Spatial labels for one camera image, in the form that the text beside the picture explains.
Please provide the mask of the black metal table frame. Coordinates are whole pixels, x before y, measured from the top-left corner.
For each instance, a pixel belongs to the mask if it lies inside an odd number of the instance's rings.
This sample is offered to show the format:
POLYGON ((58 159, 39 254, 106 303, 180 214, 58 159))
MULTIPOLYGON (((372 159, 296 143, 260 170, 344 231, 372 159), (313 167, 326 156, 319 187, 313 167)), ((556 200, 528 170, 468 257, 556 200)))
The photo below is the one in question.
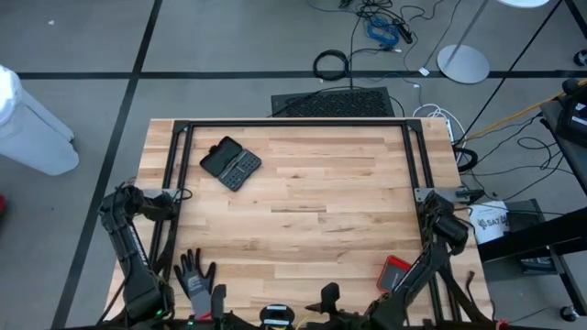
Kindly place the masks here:
MULTIPOLYGON (((193 312, 173 266, 200 248, 203 273, 215 262, 214 288, 227 288, 226 313, 263 330, 260 311, 283 304, 295 313, 293 329, 304 330, 328 320, 305 307, 319 303, 330 282, 339 286, 337 308, 348 313, 363 315, 389 293, 377 288, 387 257, 412 266, 426 243, 414 189, 442 188, 438 176, 455 171, 438 119, 154 119, 130 185, 178 189, 178 214, 162 221, 136 214, 133 224, 173 288, 176 319, 193 312), (236 192, 199 164, 225 136, 261 159, 236 192)), ((437 273, 408 306, 403 330, 495 324, 473 322, 437 273)))

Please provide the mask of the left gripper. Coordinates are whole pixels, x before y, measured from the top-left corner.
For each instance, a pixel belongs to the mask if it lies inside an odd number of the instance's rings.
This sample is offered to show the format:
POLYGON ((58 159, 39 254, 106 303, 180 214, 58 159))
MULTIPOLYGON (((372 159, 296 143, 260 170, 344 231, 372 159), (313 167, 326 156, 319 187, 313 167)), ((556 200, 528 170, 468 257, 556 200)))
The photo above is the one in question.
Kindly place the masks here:
POLYGON ((202 319, 190 316, 183 323, 183 330, 257 330, 256 325, 249 324, 232 312, 224 312, 226 295, 224 284, 216 286, 211 296, 211 314, 202 319))

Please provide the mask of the black equipment cart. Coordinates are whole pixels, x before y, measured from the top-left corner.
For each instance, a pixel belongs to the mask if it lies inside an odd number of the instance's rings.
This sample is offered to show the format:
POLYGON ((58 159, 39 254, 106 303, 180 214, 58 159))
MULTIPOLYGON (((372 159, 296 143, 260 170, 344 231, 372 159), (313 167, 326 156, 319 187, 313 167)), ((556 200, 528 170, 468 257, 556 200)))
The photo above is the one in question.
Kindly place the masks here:
MULTIPOLYGON (((541 112, 561 148, 563 158, 569 163, 583 192, 587 194, 587 148, 572 143, 556 133, 561 111, 560 98, 561 96, 545 103, 541 107, 541 112)), ((562 258, 575 252, 587 252, 587 206, 481 244, 480 252, 483 261, 512 256, 521 259, 550 257, 570 296, 570 306, 574 307, 579 316, 587 316, 587 293, 581 293, 566 261, 562 258)))

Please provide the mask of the grey black work glove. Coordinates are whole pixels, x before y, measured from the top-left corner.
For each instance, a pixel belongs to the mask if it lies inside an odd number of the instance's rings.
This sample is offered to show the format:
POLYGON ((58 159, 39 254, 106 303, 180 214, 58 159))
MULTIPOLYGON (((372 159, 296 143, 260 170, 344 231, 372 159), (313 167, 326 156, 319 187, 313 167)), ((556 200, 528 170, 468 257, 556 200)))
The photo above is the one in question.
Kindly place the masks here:
POLYGON ((183 292, 190 300, 194 318, 198 320, 210 318, 216 263, 211 262, 207 272, 203 273, 201 249, 188 249, 180 256, 180 264, 174 265, 173 270, 183 292))

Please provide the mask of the white round disc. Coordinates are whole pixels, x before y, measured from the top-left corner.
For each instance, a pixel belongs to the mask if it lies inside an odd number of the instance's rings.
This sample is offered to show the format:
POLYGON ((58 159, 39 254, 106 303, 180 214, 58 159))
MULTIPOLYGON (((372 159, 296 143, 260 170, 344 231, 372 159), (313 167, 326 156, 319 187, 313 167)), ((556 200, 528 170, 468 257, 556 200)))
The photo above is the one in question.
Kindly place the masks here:
POLYGON ((497 0, 499 3, 515 8, 530 9, 547 4, 550 0, 497 0))

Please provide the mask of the black power strip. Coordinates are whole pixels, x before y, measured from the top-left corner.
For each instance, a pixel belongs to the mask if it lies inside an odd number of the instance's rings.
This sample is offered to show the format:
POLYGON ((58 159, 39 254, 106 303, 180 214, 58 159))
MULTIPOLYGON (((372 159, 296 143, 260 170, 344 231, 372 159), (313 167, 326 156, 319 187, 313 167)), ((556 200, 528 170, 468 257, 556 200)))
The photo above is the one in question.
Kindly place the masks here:
POLYGON ((414 42, 413 34, 409 30, 408 25, 403 20, 400 20, 400 19, 395 19, 393 21, 393 23, 397 27, 399 35, 402 37, 404 42, 406 44, 412 44, 414 42))

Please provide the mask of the floor stand with round base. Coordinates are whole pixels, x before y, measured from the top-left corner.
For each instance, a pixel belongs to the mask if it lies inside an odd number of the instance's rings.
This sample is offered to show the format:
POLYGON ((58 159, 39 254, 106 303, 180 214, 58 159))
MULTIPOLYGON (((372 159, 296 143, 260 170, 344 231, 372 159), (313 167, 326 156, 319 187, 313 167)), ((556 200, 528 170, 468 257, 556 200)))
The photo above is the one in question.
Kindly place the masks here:
POLYGON ((446 46, 437 55, 437 66, 440 71, 456 83, 480 83, 490 73, 487 58, 475 48, 464 44, 488 3, 489 0, 482 0, 460 40, 456 44, 446 46))

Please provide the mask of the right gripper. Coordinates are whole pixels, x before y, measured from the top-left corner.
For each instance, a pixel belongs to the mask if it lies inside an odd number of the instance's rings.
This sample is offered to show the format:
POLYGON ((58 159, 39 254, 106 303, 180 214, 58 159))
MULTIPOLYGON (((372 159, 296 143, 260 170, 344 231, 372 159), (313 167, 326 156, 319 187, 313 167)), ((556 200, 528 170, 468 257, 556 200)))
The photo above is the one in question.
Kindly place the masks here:
POLYGON ((305 307, 310 312, 328 314, 324 323, 311 323, 311 330, 368 330, 367 319, 358 313, 339 310, 336 301, 340 298, 339 286, 335 282, 327 284, 320 292, 321 301, 305 307))

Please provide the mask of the red grey portable drive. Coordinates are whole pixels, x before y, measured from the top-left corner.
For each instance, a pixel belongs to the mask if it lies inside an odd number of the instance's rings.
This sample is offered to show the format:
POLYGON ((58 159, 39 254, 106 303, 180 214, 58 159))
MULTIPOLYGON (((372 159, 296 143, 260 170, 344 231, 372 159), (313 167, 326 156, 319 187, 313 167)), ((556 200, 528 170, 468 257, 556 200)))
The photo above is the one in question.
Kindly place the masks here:
POLYGON ((383 263, 382 272, 377 281, 381 292, 391 292, 398 282, 409 271, 411 265, 396 256, 388 256, 383 263))

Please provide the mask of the white printed container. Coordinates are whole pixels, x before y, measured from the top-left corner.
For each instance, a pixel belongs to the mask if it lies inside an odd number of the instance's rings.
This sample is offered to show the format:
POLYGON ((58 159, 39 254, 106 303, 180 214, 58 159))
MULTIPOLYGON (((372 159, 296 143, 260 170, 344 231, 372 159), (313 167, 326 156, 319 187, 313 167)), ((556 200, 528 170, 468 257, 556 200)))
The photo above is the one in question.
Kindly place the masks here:
POLYGON ((502 237, 510 231, 508 209, 502 201, 492 201, 470 206, 470 222, 478 244, 502 237))

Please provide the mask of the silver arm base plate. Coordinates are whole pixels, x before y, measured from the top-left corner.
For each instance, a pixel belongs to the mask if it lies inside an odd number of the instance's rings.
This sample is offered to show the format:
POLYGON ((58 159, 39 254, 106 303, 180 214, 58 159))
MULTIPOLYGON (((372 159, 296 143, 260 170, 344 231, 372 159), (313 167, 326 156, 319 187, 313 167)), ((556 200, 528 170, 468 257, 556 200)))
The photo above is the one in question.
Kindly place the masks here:
POLYGON ((435 193, 449 202, 459 204, 473 204, 484 196, 484 190, 471 190, 466 187, 414 189, 417 202, 423 202, 431 193, 435 193))
POLYGON ((138 187, 132 187, 132 194, 140 199, 164 199, 164 200, 174 200, 180 195, 180 191, 178 189, 145 189, 141 190, 138 187))

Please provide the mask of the black floor mat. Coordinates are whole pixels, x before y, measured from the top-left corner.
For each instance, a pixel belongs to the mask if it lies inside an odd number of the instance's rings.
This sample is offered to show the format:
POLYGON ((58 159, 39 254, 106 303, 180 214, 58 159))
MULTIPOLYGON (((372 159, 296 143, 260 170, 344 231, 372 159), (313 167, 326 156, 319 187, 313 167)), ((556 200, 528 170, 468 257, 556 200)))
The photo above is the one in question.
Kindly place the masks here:
POLYGON ((271 97, 271 113, 278 117, 394 117, 391 101, 385 87, 276 94, 271 97))

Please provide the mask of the open black bit case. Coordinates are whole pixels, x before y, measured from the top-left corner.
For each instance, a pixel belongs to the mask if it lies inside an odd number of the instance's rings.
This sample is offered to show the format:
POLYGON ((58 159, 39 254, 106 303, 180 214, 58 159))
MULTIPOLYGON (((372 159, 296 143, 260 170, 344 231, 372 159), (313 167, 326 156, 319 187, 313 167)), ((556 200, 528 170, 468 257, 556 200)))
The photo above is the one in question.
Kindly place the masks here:
POLYGON ((261 159, 229 136, 213 145, 199 162, 230 191, 238 191, 245 180, 261 165, 261 159))

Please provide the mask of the white trash bin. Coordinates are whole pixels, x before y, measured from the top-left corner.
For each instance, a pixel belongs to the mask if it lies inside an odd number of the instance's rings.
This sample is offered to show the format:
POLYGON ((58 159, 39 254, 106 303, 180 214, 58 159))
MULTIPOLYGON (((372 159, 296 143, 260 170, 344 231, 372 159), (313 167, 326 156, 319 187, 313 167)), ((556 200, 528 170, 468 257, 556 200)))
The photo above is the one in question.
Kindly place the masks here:
POLYGON ((79 164, 74 133, 0 65, 0 155, 50 176, 79 164))

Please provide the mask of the thin black slanted pole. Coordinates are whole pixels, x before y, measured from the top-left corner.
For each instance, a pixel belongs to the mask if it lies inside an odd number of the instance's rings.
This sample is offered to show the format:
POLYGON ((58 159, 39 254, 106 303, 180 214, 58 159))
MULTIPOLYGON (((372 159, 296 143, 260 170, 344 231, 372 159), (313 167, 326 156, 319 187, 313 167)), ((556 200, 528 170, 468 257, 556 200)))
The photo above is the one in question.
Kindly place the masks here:
POLYGON ((492 101, 492 99, 497 95, 497 93, 499 92, 499 90, 501 89, 501 87, 503 86, 503 84, 505 83, 505 81, 508 78, 512 78, 513 77, 515 66, 522 59, 522 57, 526 54, 526 52, 528 51, 529 47, 535 41, 535 39, 537 38, 538 34, 542 31, 542 29, 545 27, 545 25, 549 22, 549 20, 554 15, 554 13, 556 12, 556 10, 559 8, 559 6, 562 3, 562 1, 563 0, 556 0, 555 5, 548 12, 548 14, 545 17, 545 19, 543 20, 543 22, 538 26, 537 30, 534 32, 534 34, 532 35, 532 37, 530 38, 530 40, 527 42, 527 44, 524 46, 524 48, 519 53, 519 55, 515 58, 514 62, 511 64, 511 66, 509 67, 509 69, 507 71, 503 71, 502 75, 499 76, 499 78, 501 79, 501 81, 498 83, 497 87, 494 89, 494 91, 492 92, 492 94, 490 95, 490 97, 484 103, 484 105, 482 106, 482 108, 479 111, 479 113, 474 117, 474 119, 472 120, 471 124, 467 127, 467 129, 463 133, 463 136, 458 141, 456 141, 456 142, 453 143, 453 146, 454 147, 459 147, 459 146, 463 145, 464 142, 465 142, 465 140, 467 138, 471 138, 472 137, 472 134, 470 133, 470 131, 475 126, 476 122, 480 119, 480 117, 482 116, 482 114, 485 112, 485 110, 489 106, 489 104, 492 101))

